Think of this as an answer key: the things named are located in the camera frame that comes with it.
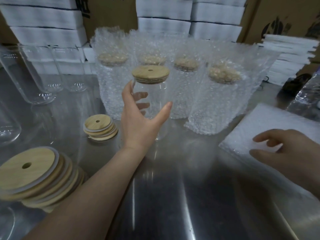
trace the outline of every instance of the stack of flattened white boxes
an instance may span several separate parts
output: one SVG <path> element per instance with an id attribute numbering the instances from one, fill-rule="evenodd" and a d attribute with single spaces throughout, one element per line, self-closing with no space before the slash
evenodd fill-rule
<path id="1" fill-rule="evenodd" d="M 188 34 L 192 0 L 136 0 L 138 30 Z"/>
<path id="2" fill-rule="evenodd" d="M 85 62 L 82 47 L 87 43 L 87 36 L 75 0 L 0 0 L 0 11 L 22 45 L 78 48 L 79 59 L 68 52 L 65 57 L 60 54 L 62 74 L 76 73 L 80 62 L 86 74 L 92 74 L 90 64 Z M 36 70 L 43 67 L 41 62 L 46 62 L 45 69 L 51 74 L 58 72 L 54 61 L 49 62 L 52 57 L 44 52 L 30 61 Z"/>
<path id="3" fill-rule="evenodd" d="M 246 0 L 193 0 L 190 35 L 236 42 Z"/>

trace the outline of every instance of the hand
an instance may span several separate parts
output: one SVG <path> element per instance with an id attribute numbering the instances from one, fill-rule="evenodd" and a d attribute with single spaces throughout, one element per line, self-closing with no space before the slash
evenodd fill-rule
<path id="1" fill-rule="evenodd" d="M 276 153 L 254 149 L 250 155 L 319 198 L 320 145 L 294 129 L 271 129 L 253 138 L 255 142 L 266 140 L 269 147 L 282 147 Z"/>
<path id="2" fill-rule="evenodd" d="M 147 92 L 132 95 L 132 85 L 128 82 L 122 91 L 124 108 L 121 116 L 122 139 L 124 147 L 139 150 L 143 156 L 155 141 L 162 124 L 169 118 L 172 102 L 168 102 L 153 119 L 145 118 L 139 109 L 146 109 L 149 103 L 135 101 L 146 98 Z"/>

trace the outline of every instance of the stack of white boxes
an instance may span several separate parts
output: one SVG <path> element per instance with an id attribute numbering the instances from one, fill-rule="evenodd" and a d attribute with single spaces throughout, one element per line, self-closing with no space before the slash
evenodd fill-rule
<path id="1" fill-rule="evenodd" d="M 246 0 L 193 0 L 190 35 L 236 42 Z"/>
<path id="2" fill-rule="evenodd" d="M 138 30 L 188 34 L 192 0 L 136 0 Z"/>
<path id="3" fill-rule="evenodd" d="M 68 52 L 64 53 L 65 57 L 59 62 L 63 62 L 60 68 L 66 69 L 60 69 L 61 73 L 68 74 L 77 70 L 79 65 L 81 66 L 80 60 L 84 64 L 86 74 L 93 73 L 90 64 L 85 62 L 82 47 L 87 43 L 87 36 L 76 0 L 0 0 L 0 11 L 22 45 L 78 47 L 78 57 Z M 43 52 L 28 59 L 36 69 L 45 67 L 48 73 L 57 72 L 54 62 L 48 61 L 52 59 L 51 54 L 46 57 L 46 52 Z M 40 65 L 41 62 L 46 62 L 45 66 Z"/>
<path id="4" fill-rule="evenodd" d="M 311 63 L 309 59 L 315 57 L 311 52 L 316 51 L 320 43 L 319 40 L 273 34 L 265 34 L 262 41 L 260 46 L 282 53 L 267 74 L 268 82 L 279 86 L 289 78 L 296 78 L 297 72 Z"/>

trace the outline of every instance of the reflective table surface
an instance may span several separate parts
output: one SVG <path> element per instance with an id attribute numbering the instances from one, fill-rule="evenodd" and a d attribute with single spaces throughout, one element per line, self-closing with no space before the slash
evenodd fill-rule
<path id="1" fill-rule="evenodd" d="M 291 98 L 277 96 L 280 87 L 263 83 L 248 111 L 259 102 L 285 109 Z M 27 104 L 4 70 L 0 99 L 22 127 L 20 136 L 0 147 L 0 164 L 26 149 L 51 146 L 66 153 L 89 175 L 121 147 L 121 135 L 95 142 L 83 132 L 91 115 L 105 113 L 95 77 L 81 93 L 66 90 L 44 106 Z M 270 192 L 218 144 L 243 116 L 214 136 L 198 135 L 186 120 L 171 121 L 170 134 L 156 142 L 138 167 L 112 222 L 107 239 L 318 239 L 318 200 Z M 21 239 L 46 214 L 18 202 L 0 202 L 15 214 L 10 239 Z"/>

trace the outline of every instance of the finger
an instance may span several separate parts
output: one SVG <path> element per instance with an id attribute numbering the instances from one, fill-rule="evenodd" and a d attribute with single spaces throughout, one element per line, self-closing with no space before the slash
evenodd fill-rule
<path id="1" fill-rule="evenodd" d="M 266 142 L 266 145 L 267 145 L 268 147 L 275 147 L 275 146 L 277 146 L 277 145 L 279 145 L 279 144 L 281 144 L 281 142 L 280 142 L 280 141 L 277 141 L 277 140 L 275 140 L 275 139 L 270 139 L 270 140 L 268 140 L 268 141 Z"/>
<path id="2" fill-rule="evenodd" d="M 150 103 L 138 103 L 138 104 L 137 104 L 137 107 L 138 107 L 139 110 L 141 110 L 141 109 L 147 109 L 147 108 L 150 107 Z"/>
<path id="3" fill-rule="evenodd" d="M 147 96 L 147 92 L 136 92 L 133 94 L 133 99 L 134 101 L 139 101 L 140 99 L 145 99 Z"/>
<path id="4" fill-rule="evenodd" d="M 154 121 L 158 126 L 161 126 L 169 118 L 172 104 L 172 102 L 166 103 L 152 121 Z"/>
<path id="5" fill-rule="evenodd" d="M 122 91 L 122 100 L 124 102 L 124 106 L 127 109 L 136 109 L 138 110 L 138 107 L 136 106 L 136 102 L 134 101 L 134 98 L 132 96 L 132 85 L 131 81 L 126 84 Z"/>
<path id="6" fill-rule="evenodd" d="M 276 168 L 278 155 L 273 152 L 267 152 L 264 150 L 252 149 L 249 151 L 250 155 L 258 161 Z"/>
<path id="7" fill-rule="evenodd" d="M 285 139 L 285 136 L 286 136 L 286 133 L 282 129 L 270 129 L 256 135 L 252 140 L 255 142 L 262 142 L 270 139 L 275 139 L 279 142 L 283 142 Z"/>

